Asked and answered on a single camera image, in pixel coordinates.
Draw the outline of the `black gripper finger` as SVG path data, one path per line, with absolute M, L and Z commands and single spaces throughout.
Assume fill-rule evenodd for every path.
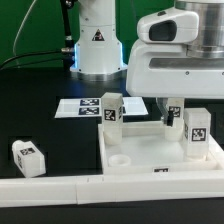
M 173 112 L 167 109 L 167 98 L 157 98 L 157 106 L 162 114 L 162 121 L 165 125 L 172 127 L 174 121 Z

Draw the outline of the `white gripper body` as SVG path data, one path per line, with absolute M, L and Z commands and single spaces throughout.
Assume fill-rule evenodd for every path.
M 126 89 L 131 96 L 224 99 L 224 59 L 190 58 L 184 45 L 137 40 L 130 53 Z

